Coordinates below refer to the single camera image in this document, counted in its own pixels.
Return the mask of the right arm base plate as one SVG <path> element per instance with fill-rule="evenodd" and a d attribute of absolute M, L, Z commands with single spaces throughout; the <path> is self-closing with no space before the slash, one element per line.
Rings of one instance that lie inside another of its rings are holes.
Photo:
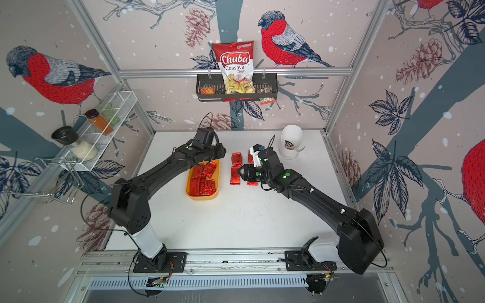
<path fill-rule="evenodd" d="M 285 251 L 282 261 L 287 271 L 336 271 L 334 261 L 318 262 L 309 253 L 302 251 Z"/>

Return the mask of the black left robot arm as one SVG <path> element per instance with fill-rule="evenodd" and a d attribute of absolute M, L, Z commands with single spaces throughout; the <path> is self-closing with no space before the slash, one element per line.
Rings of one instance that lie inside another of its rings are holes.
<path fill-rule="evenodd" d="M 162 271 L 169 264 L 167 248 L 150 223 L 151 197 L 179 174 L 202 162 L 222 159 L 225 154 L 213 128 L 198 128 L 194 138 L 175 148 L 160 164 L 135 178 L 121 178 L 114 183 L 108 216 L 131 236 L 149 268 Z"/>

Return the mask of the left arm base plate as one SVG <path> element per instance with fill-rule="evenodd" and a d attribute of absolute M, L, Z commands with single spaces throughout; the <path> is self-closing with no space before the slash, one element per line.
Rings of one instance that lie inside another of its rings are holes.
<path fill-rule="evenodd" d="M 187 253 L 160 253 L 154 259 L 139 254 L 135 259 L 134 273 L 183 273 Z"/>

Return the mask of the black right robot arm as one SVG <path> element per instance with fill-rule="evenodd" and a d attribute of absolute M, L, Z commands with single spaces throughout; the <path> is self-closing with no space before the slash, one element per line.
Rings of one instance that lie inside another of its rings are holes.
<path fill-rule="evenodd" d="M 383 253 L 383 239 L 371 212 L 357 211 L 321 192 L 300 173 L 286 169 L 272 147 L 256 144 L 249 152 L 253 163 L 238 169 L 240 177 L 259 182 L 261 186 L 267 185 L 265 191 L 282 194 L 322 219 L 338 236 L 338 256 L 351 271 L 364 274 Z"/>

